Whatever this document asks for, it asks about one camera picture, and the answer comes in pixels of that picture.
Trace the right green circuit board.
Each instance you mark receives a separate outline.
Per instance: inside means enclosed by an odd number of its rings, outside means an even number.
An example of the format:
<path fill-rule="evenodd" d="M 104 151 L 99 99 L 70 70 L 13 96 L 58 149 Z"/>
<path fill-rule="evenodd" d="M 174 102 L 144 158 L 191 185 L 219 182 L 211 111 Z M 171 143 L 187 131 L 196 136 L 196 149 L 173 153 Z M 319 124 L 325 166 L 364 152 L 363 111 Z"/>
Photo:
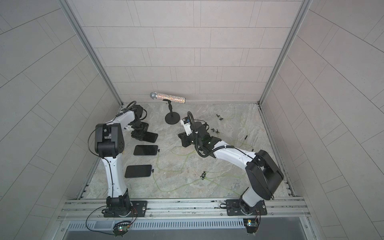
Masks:
<path fill-rule="evenodd" d="M 243 222 L 248 234 L 255 234 L 258 231 L 260 225 L 259 219 L 243 219 Z"/>

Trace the green circuit board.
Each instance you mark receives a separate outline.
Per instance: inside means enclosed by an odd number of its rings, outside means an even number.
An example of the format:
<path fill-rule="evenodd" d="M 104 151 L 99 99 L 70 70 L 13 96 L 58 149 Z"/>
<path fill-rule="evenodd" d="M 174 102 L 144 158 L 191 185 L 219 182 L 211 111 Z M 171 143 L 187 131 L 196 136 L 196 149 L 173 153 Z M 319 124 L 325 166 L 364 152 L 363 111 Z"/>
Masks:
<path fill-rule="evenodd" d="M 113 233 L 115 237 L 123 237 L 130 230 L 131 223 L 131 221 L 122 221 L 116 223 L 113 227 Z"/>
<path fill-rule="evenodd" d="M 258 231 L 260 225 L 259 219 L 243 219 L 243 222 L 248 234 L 255 234 Z"/>

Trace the left green circuit board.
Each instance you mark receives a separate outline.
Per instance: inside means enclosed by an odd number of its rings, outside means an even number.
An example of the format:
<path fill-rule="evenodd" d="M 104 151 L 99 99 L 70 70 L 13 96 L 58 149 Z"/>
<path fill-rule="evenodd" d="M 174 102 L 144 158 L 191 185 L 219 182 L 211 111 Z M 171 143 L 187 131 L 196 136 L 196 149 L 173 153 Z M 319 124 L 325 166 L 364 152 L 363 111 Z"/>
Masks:
<path fill-rule="evenodd" d="M 130 230 L 131 223 L 131 221 L 122 221 L 116 223 L 113 227 L 113 233 L 115 237 L 123 237 Z"/>

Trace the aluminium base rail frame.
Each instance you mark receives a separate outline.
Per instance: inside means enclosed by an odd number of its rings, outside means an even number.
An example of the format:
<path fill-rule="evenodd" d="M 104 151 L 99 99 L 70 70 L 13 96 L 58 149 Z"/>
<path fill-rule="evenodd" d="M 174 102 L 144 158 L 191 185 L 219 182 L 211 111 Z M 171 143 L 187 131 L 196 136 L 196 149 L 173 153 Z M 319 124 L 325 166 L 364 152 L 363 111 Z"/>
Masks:
<path fill-rule="evenodd" d="M 239 201 L 225 198 L 204 199 L 134 199 L 147 201 L 144 217 L 127 217 L 123 220 L 165 220 L 165 219 L 229 219 L 246 218 L 239 207 Z M 85 199 L 66 201 L 56 220 L 105 220 L 102 210 L 106 202 L 103 199 Z M 310 211 L 302 197 L 275 198 L 256 207 L 250 217 L 309 217 Z"/>

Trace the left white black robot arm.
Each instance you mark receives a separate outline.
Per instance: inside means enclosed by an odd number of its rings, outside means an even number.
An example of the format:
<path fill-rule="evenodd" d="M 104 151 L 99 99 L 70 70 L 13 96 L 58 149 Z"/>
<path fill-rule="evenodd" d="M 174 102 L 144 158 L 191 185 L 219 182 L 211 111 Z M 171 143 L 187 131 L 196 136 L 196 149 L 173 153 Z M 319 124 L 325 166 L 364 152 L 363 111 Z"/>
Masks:
<path fill-rule="evenodd" d="M 109 122 L 97 124 L 92 132 L 95 135 L 95 151 L 105 166 L 108 180 L 108 197 L 104 217 L 127 217 L 138 215 L 131 203 L 128 188 L 124 182 L 122 170 L 122 153 L 125 148 L 123 130 L 131 132 L 131 137 L 142 141 L 149 124 L 142 122 L 146 110 L 132 101 Z"/>

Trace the black round microphone stand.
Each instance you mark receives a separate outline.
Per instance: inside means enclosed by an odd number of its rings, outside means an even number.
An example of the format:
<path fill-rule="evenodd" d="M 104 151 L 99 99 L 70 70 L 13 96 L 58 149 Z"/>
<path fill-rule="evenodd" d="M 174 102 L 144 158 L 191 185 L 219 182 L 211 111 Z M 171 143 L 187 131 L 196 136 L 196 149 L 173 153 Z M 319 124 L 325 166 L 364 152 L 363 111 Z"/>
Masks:
<path fill-rule="evenodd" d="M 166 114 L 165 116 L 165 121 L 169 125 L 175 125 L 180 121 L 180 115 L 176 112 L 173 111 L 173 106 L 171 104 L 170 100 L 163 100 L 168 103 L 168 107 L 170 112 Z"/>

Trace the glitter silver microphone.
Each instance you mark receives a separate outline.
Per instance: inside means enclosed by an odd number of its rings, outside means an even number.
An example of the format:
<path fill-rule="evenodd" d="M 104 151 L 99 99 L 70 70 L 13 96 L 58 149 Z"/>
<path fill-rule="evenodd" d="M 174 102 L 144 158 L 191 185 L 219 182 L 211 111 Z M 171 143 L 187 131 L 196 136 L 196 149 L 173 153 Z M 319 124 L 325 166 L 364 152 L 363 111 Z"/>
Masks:
<path fill-rule="evenodd" d="M 156 92 L 150 93 L 150 97 L 151 99 L 154 99 L 154 100 L 170 101 L 170 102 L 175 102 L 180 104 L 184 104 L 186 102 L 186 99 L 184 97 L 177 97 L 173 95 L 161 94 Z"/>

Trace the black smartphone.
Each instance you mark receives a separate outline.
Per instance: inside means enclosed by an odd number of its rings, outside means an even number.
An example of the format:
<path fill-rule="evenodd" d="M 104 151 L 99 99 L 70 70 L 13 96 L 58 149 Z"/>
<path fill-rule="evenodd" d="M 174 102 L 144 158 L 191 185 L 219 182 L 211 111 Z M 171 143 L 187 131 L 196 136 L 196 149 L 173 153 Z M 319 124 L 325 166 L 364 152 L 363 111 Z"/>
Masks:
<path fill-rule="evenodd" d="M 151 133 L 151 132 L 145 132 L 143 135 L 142 141 L 148 142 L 148 143 L 155 143 L 158 138 L 158 134 Z"/>
<path fill-rule="evenodd" d="M 125 178 L 146 178 L 152 174 L 152 165 L 131 165 L 127 166 Z"/>
<path fill-rule="evenodd" d="M 156 156 L 158 149 L 157 145 L 136 145 L 134 156 Z"/>

